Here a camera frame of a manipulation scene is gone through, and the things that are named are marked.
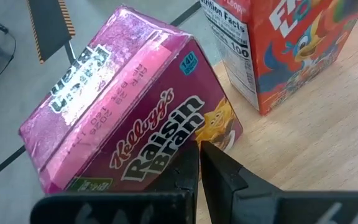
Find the white label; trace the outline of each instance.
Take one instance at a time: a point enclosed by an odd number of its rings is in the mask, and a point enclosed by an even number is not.
[[[111,52],[101,45],[95,49],[86,47],[50,90],[51,100],[48,105],[54,113],[62,114],[67,125],[73,124],[99,94],[93,88],[100,86],[101,78],[97,74],[110,55]]]
[[[217,37],[231,82],[259,110],[247,24],[214,1],[200,2]]]

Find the cardboard box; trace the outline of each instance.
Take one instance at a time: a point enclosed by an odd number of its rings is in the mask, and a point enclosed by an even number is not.
[[[267,114],[332,64],[358,0],[200,0],[231,83]]]
[[[142,190],[189,140],[242,127],[190,34],[120,7],[21,126],[46,193]]]

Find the black and orange striped object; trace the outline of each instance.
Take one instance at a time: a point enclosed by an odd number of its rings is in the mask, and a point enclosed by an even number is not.
[[[44,63],[75,35],[64,0],[26,0],[40,63]]]

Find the froot loops cereal box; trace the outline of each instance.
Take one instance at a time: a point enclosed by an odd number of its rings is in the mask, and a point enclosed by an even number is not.
[[[336,59],[358,0],[200,0],[231,83],[267,114]]]

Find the wooden table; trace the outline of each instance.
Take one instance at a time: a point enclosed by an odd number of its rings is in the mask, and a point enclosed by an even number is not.
[[[215,70],[244,127],[230,156],[283,190],[358,190],[358,22],[337,62],[268,116]],[[199,189],[197,221],[210,223]]]

